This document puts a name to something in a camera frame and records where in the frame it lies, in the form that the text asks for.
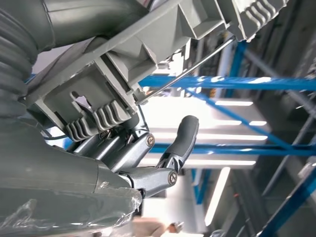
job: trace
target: gray plastic housing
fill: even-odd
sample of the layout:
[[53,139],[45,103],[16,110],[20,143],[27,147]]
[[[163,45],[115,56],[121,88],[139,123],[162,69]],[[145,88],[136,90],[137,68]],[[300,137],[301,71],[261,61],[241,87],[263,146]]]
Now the gray plastic housing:
[[286,2],[169,0],[109,40],[73,45],[33,79],[25,103],[35,103],[74,141],[84,140],[130,119],[144,96],[138,82],[189,38],[228,29],[251,39]]

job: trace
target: person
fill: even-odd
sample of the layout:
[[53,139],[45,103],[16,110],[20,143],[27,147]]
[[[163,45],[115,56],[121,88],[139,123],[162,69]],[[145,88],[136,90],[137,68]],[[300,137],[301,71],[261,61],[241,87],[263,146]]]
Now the person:
[[135,237],[161,237],[164,232],[179,233],[183,223],[171,223],[167,227],[155,218],[134,217],[132,225]]

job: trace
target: finger joint screw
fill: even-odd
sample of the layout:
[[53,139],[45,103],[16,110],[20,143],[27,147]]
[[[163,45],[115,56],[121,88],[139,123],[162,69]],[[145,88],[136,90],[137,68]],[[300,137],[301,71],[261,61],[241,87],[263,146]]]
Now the finger joint screw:
[[177,179],[178,174],[176,171],[171,171],[168,176],[168,182],[170,185],[174,185],[175,183],[176,183]]
[[149,134],[147,136],[146,144],[149,147],[152,147],[155,144],[155,137],[152,134]]

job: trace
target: ceiling light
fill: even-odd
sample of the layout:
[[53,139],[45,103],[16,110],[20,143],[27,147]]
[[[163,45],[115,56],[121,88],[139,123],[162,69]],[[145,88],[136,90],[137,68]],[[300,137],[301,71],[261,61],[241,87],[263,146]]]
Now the ceiling light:
[[196,93],[197,94],[199,94],[199,93],[201,93],[202,91],[202,88],[201,87],[201,86],[199,86],[199,87],[197,87],[196,88]]
[[266,121],[251,121],[249,123],[250,126],[265,126],[266,124]]
[[225,101],[225,100],[219,100],[219,101],[216,101],[215,104],[216,104],[216,105],[223,105],[223,106],[250,106],[250,105],[253,105],[253,102],[251,102],[251,101]]
[[241,121],[238,120],[210,120],[210,124],[214,123],[215,125],[241,125]]
[[256,79],[254,79],[254,80],[251,80],[248,83],[260,84],[260,83],[266,83],[266,82],[271,82],[271,78],[269,78],[269,77],[256,78]]
[[[176,133],[169,132],[154,132],[153,135],[157,139],[175,139]],[[198,133],[197,139],[201,140],[247,140],[247,141],[264,141],[267,136],[259,135],[233,135],[233,134],[210,134]]]
[[[140,165],[157,165],[158,158],[144,158]],[[255,160],[225,160],[225,159],[188,159],[186,165],[192,166],[206,166],[206,165],[218,165],[218,166],[249,166],[256,164]]]
[[170,232],[164,232],[161,237],[203,237],[204,234],[189,234],[189,233],[184,233],[184,232],[179,232],[177,233],[170,233]]
[[228,179],[229,172],[229,167],[225,167],[222,169],[221,173],[219,174],[216,186],[215,187],[214,192],[213,193],[213,197],[210,200],[210,206],[208,207],[207,212],[205,216],[204,221],[206,226],[210,225],[210,223],[213,221],[213,218],[215,215],[215,212],[219,202],[219,199],[221,199],[222,193],[224,190],[224,187]]
[[186,44],[185,59],[188,60],[189,58],[189,51],[191,48],[191,38]]

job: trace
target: cable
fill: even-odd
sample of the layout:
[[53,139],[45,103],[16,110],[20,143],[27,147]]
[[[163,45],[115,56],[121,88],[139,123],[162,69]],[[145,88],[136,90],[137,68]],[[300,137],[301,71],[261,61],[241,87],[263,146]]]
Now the cable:
[[58,137],[44,137],[44,139],[45,139],[46,141],[56,141],[56,140],[64,139],[67,137],[68,137],[67,135],[62,135],[62,136],[58,136]]

